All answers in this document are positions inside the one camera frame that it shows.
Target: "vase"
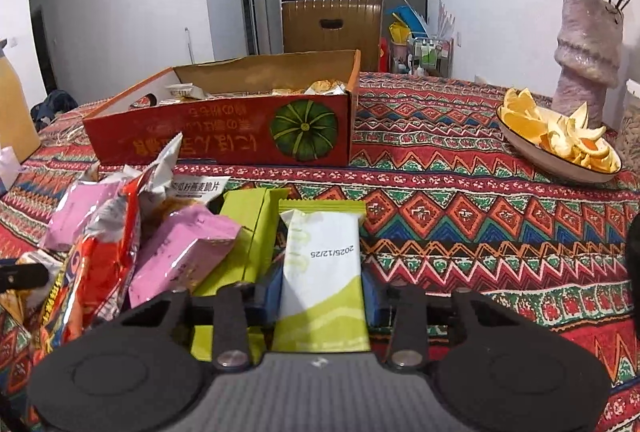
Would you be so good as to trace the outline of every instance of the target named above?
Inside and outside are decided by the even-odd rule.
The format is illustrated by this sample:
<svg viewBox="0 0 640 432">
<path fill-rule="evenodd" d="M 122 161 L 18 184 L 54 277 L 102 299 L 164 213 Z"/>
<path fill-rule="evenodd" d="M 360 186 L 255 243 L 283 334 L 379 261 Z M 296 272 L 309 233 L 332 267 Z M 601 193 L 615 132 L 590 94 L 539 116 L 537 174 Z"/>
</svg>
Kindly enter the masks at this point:
<svg viewBox="0 0 640 432">
<path fill-rule="evenodd" d="M 602 125 L 607 89 L 618 86 L 623 15 L 603 0 L 564 0 L 556 62 L 562 67 L 551 108 L 571 115 L 589 106 L 589 126 Z"/>
</svg>

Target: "pink snack package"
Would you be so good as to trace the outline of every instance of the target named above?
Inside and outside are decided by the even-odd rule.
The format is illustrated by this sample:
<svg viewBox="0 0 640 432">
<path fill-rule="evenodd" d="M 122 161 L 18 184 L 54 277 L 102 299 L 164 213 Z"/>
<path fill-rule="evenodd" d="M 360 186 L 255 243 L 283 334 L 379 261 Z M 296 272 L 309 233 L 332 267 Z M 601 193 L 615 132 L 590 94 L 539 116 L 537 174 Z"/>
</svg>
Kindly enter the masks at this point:
<svg viewBox="0 0 640 432">
<path fill-rule="evenodd" d="M 171 214 L 140 250 L 129 287 L 131 307 L 162 291 L 192 291 L 234 247 L 241 226 L 199 203 Z"/>
<path fill-rule="evenodd" d="M 38 246 L 53 252 L 68 252 L 82 235 L 96 210 L 118 193 L 120 183 L 72 184 L 53 212 Z"/>
</svg>

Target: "white bowl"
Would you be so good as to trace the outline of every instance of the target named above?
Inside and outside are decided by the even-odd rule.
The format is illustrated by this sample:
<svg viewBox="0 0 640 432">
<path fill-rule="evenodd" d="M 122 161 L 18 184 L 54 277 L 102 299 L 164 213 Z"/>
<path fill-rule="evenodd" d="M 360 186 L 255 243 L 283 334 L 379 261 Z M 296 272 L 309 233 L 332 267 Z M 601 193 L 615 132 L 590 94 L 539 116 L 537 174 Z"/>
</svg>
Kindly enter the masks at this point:
<svg viewBox="0 0 640 432">
<path fill-rule="evenodd" d="M 531 143 L 528 139 L 523 138 L 518 133 L 510 129 L 509 126 L 502 121 L 502 117 L 500 116 L 500 107 L 501 106 L 495 110 L 495 115 L 498 119 L 498 125 L 500 125 L 502 134 L 521 155 L 527 158 L 531 163 L 533 163 L 533 165 L 540 167 L 542 170 L 546 170 L 558 177 L 575 181 L 576 183 L 588 184 L 607 183 L 607 181 L 612 180 L 612 178 L 620 172 L 620 169 L 622 168 L 620 157 L 616 150 L 611 147 L 609 142 L 605 139 L 601 138 L 607 147 L 610 147 L 611 152 L 613 153 L 614 163 L 618 165 L 618 170 L 615 172 L 597 172 L 583 167 L 582 165 L 577 165 L 567 161 L 555 154 L 552 154 L 551 152 L 545 151 L 545 149 Z M 548 120 L 558 120 L 558 117 L 560 116 L 560 113 L 556 113 L 551 109 L 538 107 L 538 110 L 540 111 L 540 117 L 545 122 Z"/>
</svg>

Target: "tablecloth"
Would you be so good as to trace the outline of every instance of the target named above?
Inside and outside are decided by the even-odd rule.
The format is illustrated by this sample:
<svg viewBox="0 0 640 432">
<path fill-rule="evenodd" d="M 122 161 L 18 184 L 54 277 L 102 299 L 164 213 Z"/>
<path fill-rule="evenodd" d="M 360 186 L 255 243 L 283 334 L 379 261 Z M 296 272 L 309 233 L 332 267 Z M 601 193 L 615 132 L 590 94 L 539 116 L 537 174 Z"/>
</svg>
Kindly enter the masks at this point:
<svg viewBox="0 0 640 432">
<path fill-rule="evenodd" d="M 604 186 L 580 187 L 536 170 L 498 129 L 501 88 L 387 74 L 360 80 L 349 168 L 181 164 L 178 170 L 230 175 L 229 188 L 289 186 L 304 199 L 366 201 L 362 259 L 383 279 L 436 294 L 473 288 L 585 347 L 612 381 L 598 432 L 634 430 L 639 351 L 624 242 L 639 210 L 636 176 L 624 171 Z M 91 108 L 67 113 L 42 132 L 42 148 L 0 201 L 0 257 L 34 248 L 65 188 L 94 162 L 81 125 Z M 23 410 L 28 336 L 2 312 L 0 332 L 0 388 Z M 444 329 L 430 334 L 434 346 L 446 345 Z M 385 335 L 372 333 L 378 349 Z"/>
</svg>

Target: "plate of orange peels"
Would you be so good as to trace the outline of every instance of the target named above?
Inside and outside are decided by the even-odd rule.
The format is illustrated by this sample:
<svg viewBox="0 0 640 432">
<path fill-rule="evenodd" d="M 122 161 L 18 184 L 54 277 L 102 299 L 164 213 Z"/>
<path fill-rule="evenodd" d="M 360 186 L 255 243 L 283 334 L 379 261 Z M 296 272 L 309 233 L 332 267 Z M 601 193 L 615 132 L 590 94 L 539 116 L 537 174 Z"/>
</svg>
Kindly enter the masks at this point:
<svg viewBox="0 0 640 432">
<path fill-rule="evenodd" d="M 577 183 L 610 181 L 622 168 L 620 157 L 603 138 L 607 128 L 589 129 L 584 103 L 569 117 L 536 105 L 528 89 L 509 89 L 496 109 L 508 142 L 531 163 Z"/>
</svg>

